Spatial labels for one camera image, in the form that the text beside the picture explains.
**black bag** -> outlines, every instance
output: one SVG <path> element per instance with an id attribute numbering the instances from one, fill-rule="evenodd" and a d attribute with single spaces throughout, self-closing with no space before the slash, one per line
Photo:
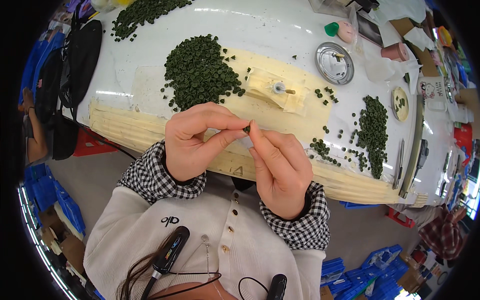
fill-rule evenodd
<path id="1" fill-rule="evenodd" d="M 35 114 L 43 124 L 48 123 L 57 107 L 63 65 L 61 51 L 58 48 L 49 53 L 36 83 Z"/>
<path id="2" fill-rule="evenodd" d="M 85 97 L 95 71 L 102 44 L 102 24 L 91 20 L 82 29 L 86 19 L 78 18 L 79 6 L 72 17 L 72 31 L 66 38 L 66 59 L 63 64 L 60 100 L 66 108 L 72 109 L 76 119 L 76 108 Z"/>
<path id="3" fill-rule="evenodd" d="M 72 120 L 65 118 L 61 109 L 53 115 L 53 153 L 52 159 L 69 158 L 77 147 L 78 126 Z"/>

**woman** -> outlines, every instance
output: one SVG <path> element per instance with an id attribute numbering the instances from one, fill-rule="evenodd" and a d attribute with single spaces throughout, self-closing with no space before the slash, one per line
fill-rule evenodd
<path id="1" fill-rule="evenodd" d="M 52 158 L 53 133 L 46 130 L 36 117 L 32 91 L 22 91 L 24 102 L 23 132 L 25 136 L 25 168 L 46 162 Z"/>
<path id="2" fill-rule="evenodd" d="M 249 124 L 258 194 L 218 174 L 205 186 L 207 166 Z M 221 131 L 204 143 L 207 128 Z M 171 269 L 180 274 L 162 276 L 149 299 L 190 289 L 165 299 L 260 300 L 262 286 L 240 280 L 269 288 L 276 274 L 287 277 L 284 299 L 319 299 L 330 211 L 312 177 L 294 135 L 260 130 L 212 102 L 196 105 L 175 114 L 165 140 L 123 173 L 88 239 L 86 273 L 106 299 L 140 299 L 163 241 L 185 226 L 190 238 Z"/>

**metal lid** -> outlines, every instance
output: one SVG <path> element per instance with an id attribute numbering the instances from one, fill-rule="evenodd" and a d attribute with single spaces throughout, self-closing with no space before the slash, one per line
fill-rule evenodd
<path id="1" fill-rule="evenodd" d="M 325 42 L 318 46 L 315 64 L 326 80 L 333 84 L 344 85 L 352 81 L 355 68 L 350 55 L 339 44 Z"/>

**white cardigan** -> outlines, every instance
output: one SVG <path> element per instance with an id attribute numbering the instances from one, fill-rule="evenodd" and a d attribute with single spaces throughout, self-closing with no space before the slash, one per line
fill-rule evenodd
<path id="1" fill-rule="evenodd" d="M 115 299 L 131 265 L 154 252 L 177 226 L 186 226 L 190 238 L 172 272 L 178 272 L 192 254 L 181 272 L 207 272 L 205 247 L 195 251 L 206 234 L 211 244 L 209 270 L 222 274 L 221 285 L 237 299 L 241 278 L 253 277 L 268 288 L 279 273 L 287 277 L 285 300 L 320 299 L 325 252 L 291 250 L 267 225 L 258 198 L 232 188 L 228 192 L 219 185 L 209 186 L 195 199 L 165 198 L 153 205 L 126 187 L 114 189 L 88 239 L 84 257 L 86 273 L 102 296 Z M 164 290 L 173 276 L 161 277 L 150 295 Z M 207 275 L 178 275 L 172 285 L 207 280 Z M 137 283 L 132 299 L 140 298 L 145 285 Z M 242 281 L 241 290 L 246 300 L 266 298 L 263 288 L 252 280 Z"/>

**long brown hair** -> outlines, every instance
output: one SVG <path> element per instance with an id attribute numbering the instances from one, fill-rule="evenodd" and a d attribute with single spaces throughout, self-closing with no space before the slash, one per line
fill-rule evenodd
<path id="1" fill-rule="evenodd" d="M 147 282 L 150 279 L 151 274 L 146 273 L 146 271 L 152 267 L 155 258 L 159 255 L 167 243 L 167 240 L 168 239 L 164 239 L 155 252 L 142 257 L 130 267 L 127 278 L 125 278 L 117 288 L 117 300 L 131 300 L 132 289 L 137 281 Z"/>

